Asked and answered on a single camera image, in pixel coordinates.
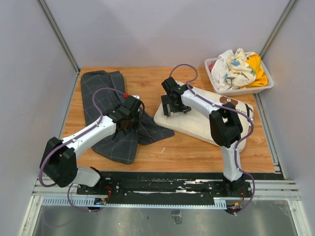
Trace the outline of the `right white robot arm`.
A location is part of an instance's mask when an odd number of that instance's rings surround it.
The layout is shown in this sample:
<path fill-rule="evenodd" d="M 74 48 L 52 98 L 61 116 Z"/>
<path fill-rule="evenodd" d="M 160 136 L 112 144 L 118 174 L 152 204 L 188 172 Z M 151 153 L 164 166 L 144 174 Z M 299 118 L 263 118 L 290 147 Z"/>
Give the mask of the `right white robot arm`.
<path fill-rule="evenodd" d="M 218 103 L 197 91 L 188 83 L 179 85 L 173 77 L 161 83 L 166 94 L 161 96 L 163 114 L 188 113 L 196 110 L 209 120 L 210 133 L 214 142 L 220 146 L 224 171 L 223 191 L 227 196 L 239 194 L 245 185 L 245 172 L 240 164 L 240 151 L 238 145 L 243 140 L 241 133 L 243 127 L 239 115 L 251 119 L 236 110 L 232 103 Z"/>

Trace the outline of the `dark grey checked pillowcase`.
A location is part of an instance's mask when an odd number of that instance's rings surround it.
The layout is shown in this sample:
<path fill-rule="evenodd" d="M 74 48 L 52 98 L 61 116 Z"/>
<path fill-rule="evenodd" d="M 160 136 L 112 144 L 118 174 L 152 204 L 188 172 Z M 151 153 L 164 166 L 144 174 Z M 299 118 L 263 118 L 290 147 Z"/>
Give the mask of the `dark grey checked pillowcase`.
<path fill-rule="evenodd" d="M 119 71 L 92 71 L 82 75 L 81 94 L 86 126 L 100 115 L 116 118 L 114 112 L 124 104 L 125 83 Z M 150 145 L 175 135 L 174 131 L 154 123 L 153 118 L 142 108 L 133 120 L 134 124 L 119 129 L 92 146 L 92 150 L 112 161 L 132 164 L 138 145 Z"/>

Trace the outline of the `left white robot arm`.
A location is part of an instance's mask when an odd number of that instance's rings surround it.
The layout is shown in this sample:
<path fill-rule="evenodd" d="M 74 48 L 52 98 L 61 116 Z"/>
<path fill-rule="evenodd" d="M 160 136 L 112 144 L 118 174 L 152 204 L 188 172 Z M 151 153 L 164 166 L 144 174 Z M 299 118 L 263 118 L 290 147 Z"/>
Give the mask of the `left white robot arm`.
<path fill-rule="evenodd" d="M 96 121 L 77 133 L 63 139 L 51 138 L 40 164 L 40 184 L 60 188 L 82 184 L 94 194 L 101 194 L 105 190 L 105 182 L 100 172 L 92 167 L 78 166 L 77 159 L 102 139 L 138 125 L 143 105 L 139 96 L 128 95 L 123 104 L 106 113 L 101 112 Z"/>

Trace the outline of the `cream pillow with bear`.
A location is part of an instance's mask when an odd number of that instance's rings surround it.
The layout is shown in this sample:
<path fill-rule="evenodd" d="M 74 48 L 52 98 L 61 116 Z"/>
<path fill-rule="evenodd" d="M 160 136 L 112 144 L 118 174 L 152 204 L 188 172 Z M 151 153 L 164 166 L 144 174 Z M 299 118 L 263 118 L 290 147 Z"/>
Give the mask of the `cream pillow with bear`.
<path fill-rule="evenodd" d="M 251 120 L 254 120 L 254 109 L 252 105 L 203 89 L 196 88 L 195 90 L 199 94 L 216 102 L 221 102 L 223 104 L 231 102 L 238 111 L 247 115 Z M 160 105 L 154 116 L 154 122 L 164 128 L 201 139 L 213 145 L 216 144 L 211 137 L 209 120 L 194 109 L 186 114 L 171 113 L 170 116 L 165 116 L 162 105 Z"/>

